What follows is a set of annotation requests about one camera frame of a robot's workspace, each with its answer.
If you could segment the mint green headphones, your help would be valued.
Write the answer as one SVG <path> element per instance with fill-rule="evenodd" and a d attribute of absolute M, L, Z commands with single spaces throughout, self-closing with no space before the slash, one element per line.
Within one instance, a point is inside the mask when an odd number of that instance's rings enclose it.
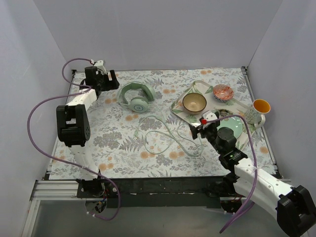
<path fill-rule="evenodd" d="M 125 97 L 125 94 L 130 90 L 142 90 L 144 95 L 134 97 L 130 101 L 128 101 Z M 155 99 L 156 92 L 153 87 L 148 83 L 140 82 L 131 82 L 126 84 L 120 89 L 117 95 L 117 102 L 122 107 L 125 107 L 139 114 L 145 113 L 149 109 L 149 103 L 155 101 Z"/>

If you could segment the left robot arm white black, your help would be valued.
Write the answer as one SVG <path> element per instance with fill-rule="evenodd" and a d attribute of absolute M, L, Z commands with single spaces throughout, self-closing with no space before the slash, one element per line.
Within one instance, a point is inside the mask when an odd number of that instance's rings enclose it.
<path fill-rule="evenodd" d="M 97 175 L 99 168 L 88 150 L 87 142 L 91 130 L 87 110 L 102 92 L 118 88 L 119 82 L 114 70 L 106 73 L 98 66 L 86 67 L 85 79 L 79 84 L 81 95 L 75 96 L 66 105 L 56 108 L 58 138 L 70 149 L 75 162 L 82 167 L 77 181 L 82 185 L 84 192 L 96 198 L 104 194 L 105 185 Z"/>

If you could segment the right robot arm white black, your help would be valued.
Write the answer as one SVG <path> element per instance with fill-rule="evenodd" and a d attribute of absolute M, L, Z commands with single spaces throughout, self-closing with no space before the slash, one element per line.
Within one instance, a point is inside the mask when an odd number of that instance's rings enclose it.
<path fill-rule="evenodd" d="M 290 237 L 300 237 L 316 224 L 316 206 L 309 191 L 294 187 L 255 166 L 254 160 L 236 147 L 232 129 L 218 122 L 191 126 L 193 139 L 201 136 L 218 152 L 219 161 L 230 171 L 223 189 L 229 196 L 240 194 L 274 217 Z"/>

